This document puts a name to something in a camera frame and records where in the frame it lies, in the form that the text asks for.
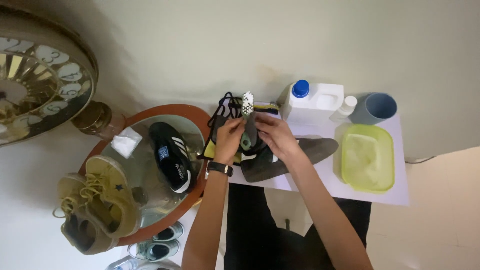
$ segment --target toothbrush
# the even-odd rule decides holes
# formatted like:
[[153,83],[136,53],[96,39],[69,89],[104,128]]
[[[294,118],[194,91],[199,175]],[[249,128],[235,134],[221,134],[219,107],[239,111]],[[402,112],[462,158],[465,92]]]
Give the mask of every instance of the toothbrush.
[[[250,93],[250,91],[248,91],[245,94],[243,94],[243,97],[242,97],[241,113],[243,115],[243,118],[247,121],[252,112],[253,112],[253,94]],[[252,143],[246,132],[243,132],[241,136],[240,146],[245,151],[247,151],[252,147]]]

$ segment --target blue cup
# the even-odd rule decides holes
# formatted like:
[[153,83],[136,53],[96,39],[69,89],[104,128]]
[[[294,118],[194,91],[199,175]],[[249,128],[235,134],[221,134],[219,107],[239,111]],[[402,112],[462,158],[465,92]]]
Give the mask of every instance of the blue cup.
[[350,120],[355,124],[375,125],[396,113],[396,102],[387,93],[370,93],[359,98]]

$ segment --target black pants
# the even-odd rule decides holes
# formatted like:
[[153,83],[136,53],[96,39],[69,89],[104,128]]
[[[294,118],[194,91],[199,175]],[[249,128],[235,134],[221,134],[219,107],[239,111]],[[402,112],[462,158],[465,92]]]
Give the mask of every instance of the black pants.
[[[335,198],[366,247],[372,203]],[[334,269],[311,226],[305,237],[277,228],[264,188],[229,184],[225,270]]]

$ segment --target adidas logo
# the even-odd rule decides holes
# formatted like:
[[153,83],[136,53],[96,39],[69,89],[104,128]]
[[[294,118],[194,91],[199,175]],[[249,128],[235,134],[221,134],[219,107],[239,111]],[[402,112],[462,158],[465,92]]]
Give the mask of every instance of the adidas logo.
[[183,180],[183,173],[181,172],[180,166],[178,164],[175,164],[175,168],[177,168],[177,171],[179,172],[179,176]]

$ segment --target person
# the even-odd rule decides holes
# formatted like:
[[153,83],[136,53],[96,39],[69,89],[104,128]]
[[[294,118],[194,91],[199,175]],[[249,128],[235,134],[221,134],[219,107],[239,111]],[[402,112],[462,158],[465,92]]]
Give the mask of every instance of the person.
[[[313,226],[305,237],[277,228],[262,187],[230,184],[225,270],[373,269],[365,250],[371,204],[332,198],[286,122],[258,114],[255,124],[291,173]],[[233,164],[244,125],[242,118],[230,119],[218,129],[215,162]],[[215,268],[227,185],[226,174],[209,172],[185,245],[184,270]]]

